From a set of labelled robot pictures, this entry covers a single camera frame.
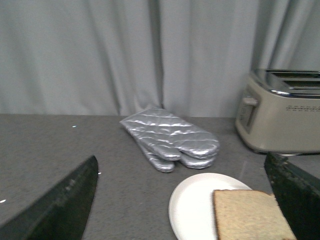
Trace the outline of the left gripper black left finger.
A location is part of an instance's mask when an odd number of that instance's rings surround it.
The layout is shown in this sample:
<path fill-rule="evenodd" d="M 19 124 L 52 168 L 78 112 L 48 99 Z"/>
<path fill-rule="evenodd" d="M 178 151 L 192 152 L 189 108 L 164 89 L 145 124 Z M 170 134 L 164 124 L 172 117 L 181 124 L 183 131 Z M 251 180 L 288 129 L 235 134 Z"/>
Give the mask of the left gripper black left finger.
<path fill-rule="evenodd" d="M 80 240 L 98 182 L 91 156 L 28 208 L 0 227 L 2 240 Z"/>

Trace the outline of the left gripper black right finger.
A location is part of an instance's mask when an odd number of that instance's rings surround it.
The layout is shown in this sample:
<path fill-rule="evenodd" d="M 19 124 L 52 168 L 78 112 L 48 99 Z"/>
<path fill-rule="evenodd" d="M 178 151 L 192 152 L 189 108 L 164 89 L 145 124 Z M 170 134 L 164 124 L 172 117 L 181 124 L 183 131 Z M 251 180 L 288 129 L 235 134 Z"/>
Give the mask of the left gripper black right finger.
<path fill-rule="evenodd" d="M 269 152 L 264 169 L 282 214 L 298 240 L 320 238 L 320 179 Z"/>

